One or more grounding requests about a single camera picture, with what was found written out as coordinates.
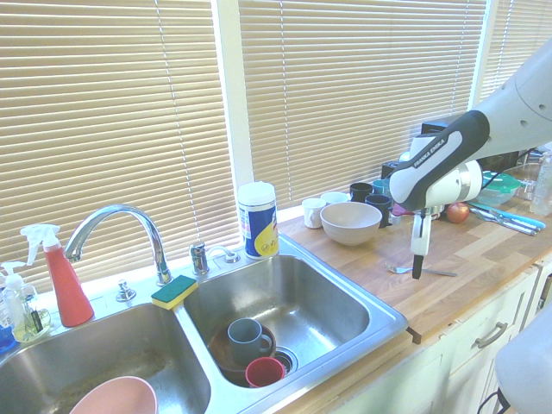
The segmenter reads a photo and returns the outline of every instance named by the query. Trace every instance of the apple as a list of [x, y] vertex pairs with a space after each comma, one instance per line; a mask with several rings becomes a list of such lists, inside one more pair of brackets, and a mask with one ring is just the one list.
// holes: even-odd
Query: apple
[[469, 206], [466, 203], [452, 203], [447, 208], [447, 218], [452, 223], [462, 223], [469, 216]]

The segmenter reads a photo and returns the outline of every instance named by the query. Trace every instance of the sponge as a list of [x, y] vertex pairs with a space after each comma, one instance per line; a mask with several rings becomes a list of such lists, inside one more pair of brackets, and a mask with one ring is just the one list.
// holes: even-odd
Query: sponge
[[180, 275], [154, 293], [152, 295], [152, 303], [169, 311], [197, 288], [198, 283], [196, 280]]

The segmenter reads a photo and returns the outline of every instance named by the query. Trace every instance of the stainless steel sink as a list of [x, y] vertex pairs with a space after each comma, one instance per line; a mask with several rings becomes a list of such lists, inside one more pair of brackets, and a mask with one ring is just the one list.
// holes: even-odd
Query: stainless steel sink
[[68, 414], [121, 375], [147, 380], [160, 413], [203, 413], [210, 400], [210, 382], [175, 315], [140, 304], [13, 354], [0, 366], [0, 412]]
[[[126, 304], [106, 292], [96, 320], [58, 329], [0, 356], [2, 414], [67, 414], [94, 386], [116, 376], [149, 381], [160, 414], [271, 413], [406, 329], [393, 308], [281, 236], [269, 260], [210, 260], [199, 288], [173, 311], [150, 304], [155, 277]], [[190, 268], [172, 274], [192, 275]], [[262, 388], [223, 377], [207, 344], [238, 317], [274, 334], [289, 373]]]
[[207, 345], [241, 317], [268, 327], [293, 367], [313, 362], [364, 332], [368, 308], [294, 256], [275, 256], [207, 280], [184, 302]]

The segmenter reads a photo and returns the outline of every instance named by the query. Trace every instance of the countertop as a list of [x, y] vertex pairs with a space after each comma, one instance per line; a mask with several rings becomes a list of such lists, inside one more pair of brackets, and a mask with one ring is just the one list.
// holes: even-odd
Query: countertop
[[280, 233], [290, 236], [405, 315], [410, 335], [404, 333], [391, 340], [278, 413], [317, 412], [337, 398], [340, 390], [376, 372], [391, 359], [404, 359], [429, 346], [436, 340], [434, 334], [552, 253], [552, 215], [529, 213], [529, 202], [519, 198], [500, 208], [541, 220], [547, 228], [533, 237], [483, 222], [474, 214], [460, 224], [452, 224], [446, 218], [436, 220], [432, 223], [430, 252], [423, 266], [455, 272], [458, 276], [422, 273], [420, 280], [414, 280], [409, 273], [389, 273], [385, 268], [386, 262], [411, 266], [410, 216], [403, 216], [400, 225], [378, 229], [374, 239], [356, 247], [331, 240], [323, 229], [306, 228], [302, 217], [279, 224]]

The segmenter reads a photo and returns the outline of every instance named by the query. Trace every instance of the drain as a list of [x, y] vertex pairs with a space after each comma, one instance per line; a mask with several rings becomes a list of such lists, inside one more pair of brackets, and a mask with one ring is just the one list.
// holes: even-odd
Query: drain
[[288, 348], [276, 347], [274, 358], [282, 363], [285, 368], [285, 375], [294, 373], [298, 368], [297, 356]]

